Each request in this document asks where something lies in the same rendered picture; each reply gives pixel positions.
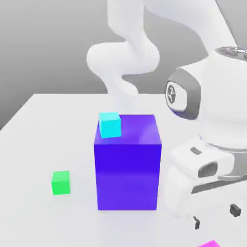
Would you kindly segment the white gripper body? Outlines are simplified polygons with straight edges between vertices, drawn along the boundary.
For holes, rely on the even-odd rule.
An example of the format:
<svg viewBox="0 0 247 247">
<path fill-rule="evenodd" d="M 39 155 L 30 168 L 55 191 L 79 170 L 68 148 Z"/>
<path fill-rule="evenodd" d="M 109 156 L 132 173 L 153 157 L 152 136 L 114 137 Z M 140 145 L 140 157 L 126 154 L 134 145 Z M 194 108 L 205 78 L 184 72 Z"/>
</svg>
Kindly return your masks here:
<svg viewBox="0 0 247 247">
<path fill-rule="evenodd" d="M 164 205 L 177 217 L 195 216 L 241 199 L 247 199 L 247 175 L 227 180 L 216 176 L 192 179 L 172 167 L 165 177 Z"/>
</svg>

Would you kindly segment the small magenta cube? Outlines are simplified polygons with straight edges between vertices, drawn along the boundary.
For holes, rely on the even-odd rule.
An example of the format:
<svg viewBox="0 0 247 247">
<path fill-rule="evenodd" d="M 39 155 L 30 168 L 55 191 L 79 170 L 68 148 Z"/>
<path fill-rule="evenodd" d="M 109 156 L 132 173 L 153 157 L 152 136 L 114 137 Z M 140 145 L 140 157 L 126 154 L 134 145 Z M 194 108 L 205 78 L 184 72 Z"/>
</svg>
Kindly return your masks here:
<svg viewBox="0 0 247 247">
<path fill-rule="evenodd" d="M 220 245 L 215 240 L 211 240 L 207 243 L 200 245 L 199 247 L 220 247 Z"/>
</svg>

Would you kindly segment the small cyan cube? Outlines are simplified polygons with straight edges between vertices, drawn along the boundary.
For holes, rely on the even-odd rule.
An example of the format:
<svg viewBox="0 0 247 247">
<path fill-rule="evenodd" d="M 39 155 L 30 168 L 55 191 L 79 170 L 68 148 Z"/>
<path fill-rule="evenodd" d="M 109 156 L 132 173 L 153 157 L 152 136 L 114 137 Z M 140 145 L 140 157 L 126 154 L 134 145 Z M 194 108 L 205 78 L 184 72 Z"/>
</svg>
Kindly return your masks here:
<svg viewBox="0 0 247 247">
<path fill-rule="evenodd" d="M 121 118 L 117 112 L 99 113 L 99 130 L 102 138 L 120 137 Z"/>
</svg>

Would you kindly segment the small green cube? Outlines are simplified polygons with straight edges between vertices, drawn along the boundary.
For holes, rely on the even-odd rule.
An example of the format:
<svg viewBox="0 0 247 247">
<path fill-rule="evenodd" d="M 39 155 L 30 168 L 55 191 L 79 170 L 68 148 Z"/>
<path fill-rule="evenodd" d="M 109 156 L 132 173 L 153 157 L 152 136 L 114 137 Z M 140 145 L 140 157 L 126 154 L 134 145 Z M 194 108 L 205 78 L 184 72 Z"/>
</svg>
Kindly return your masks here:
<svg viewBox="0 0 247 247">
<path fill-rule="evenodd" d="M 52 175 L 52 191 L 53 195 L 70 194 L 70 172 L 55 171 Z"/>
</svg>

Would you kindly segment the large blue box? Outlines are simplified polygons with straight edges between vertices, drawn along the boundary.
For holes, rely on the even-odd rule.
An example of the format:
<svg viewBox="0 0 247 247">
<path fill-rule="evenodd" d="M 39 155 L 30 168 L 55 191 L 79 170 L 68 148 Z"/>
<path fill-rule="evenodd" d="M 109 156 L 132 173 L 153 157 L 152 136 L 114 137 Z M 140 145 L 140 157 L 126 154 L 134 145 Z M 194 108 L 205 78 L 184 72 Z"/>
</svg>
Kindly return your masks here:
<svg viewBox="0 0 247 247">
<path fill-rule="evenodd" d="M 120 137 L 102 138 L 99 129 L 95 134 L 98 210 L 156 210 L 162 142 L 155 116 L 120 118 Z"/>
</svg>

